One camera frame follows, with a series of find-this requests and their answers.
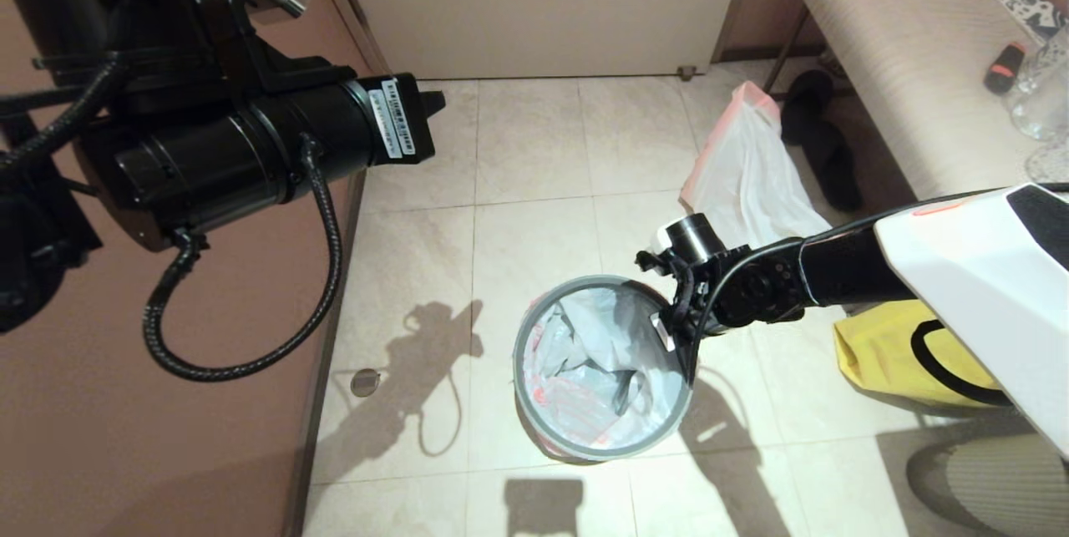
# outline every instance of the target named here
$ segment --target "slipper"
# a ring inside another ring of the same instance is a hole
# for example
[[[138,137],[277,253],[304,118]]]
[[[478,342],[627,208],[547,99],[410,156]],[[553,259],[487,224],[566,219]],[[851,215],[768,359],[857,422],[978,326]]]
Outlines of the slipper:
[[[797,134],[799,144],[817,177],[817,184],[828,204],[840,212],[855,212],[864,204],[854,178],[854,153],[847,139],[832,123],[817,120]]]
[[[779,114],[783,132],[780,136],[787,144],[799,144],[799,134],[810,124],[820,121],[832,103],[835,86],[832,77],[821,70],[809,70],[791,82],[784,98],[784,109]]]

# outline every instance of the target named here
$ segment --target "gray trash can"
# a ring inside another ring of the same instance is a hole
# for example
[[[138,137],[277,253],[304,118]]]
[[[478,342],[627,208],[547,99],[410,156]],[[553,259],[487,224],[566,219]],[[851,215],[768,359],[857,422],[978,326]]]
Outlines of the gray trash can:
[[[650,317],[667,305],[620,276],[588,276],[531,305],[513,351],[520,413],[547,454],[633,456],[679,428],[691,387]]]

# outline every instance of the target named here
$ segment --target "barcode label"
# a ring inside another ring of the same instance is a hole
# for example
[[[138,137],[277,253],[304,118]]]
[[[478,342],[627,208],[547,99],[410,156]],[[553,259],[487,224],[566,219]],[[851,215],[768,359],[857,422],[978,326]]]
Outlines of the barcode label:
[[[390,119],[389,106],[381,90],[369,90],[371,97],[371,110],[375,112],[375,123],[378,124],[378,134],[383,136],[383,144],[386,145],[386,154],[391,159],[400,159],[401,145],[398,144],[398,135],[393,131],[393,120]]]
[[[401,93],[398,91],[397,78],[383,82],[383,92],[386,93],[386,102],[390,105],[390,118],[393,118],[393,127],[397,128],[398,138],[401,140],[401,150],[406,155],[415,155],[416,143],[412,141],[412,131],[408,129],[408,118],[405,118],[404,105],[401,105]]]

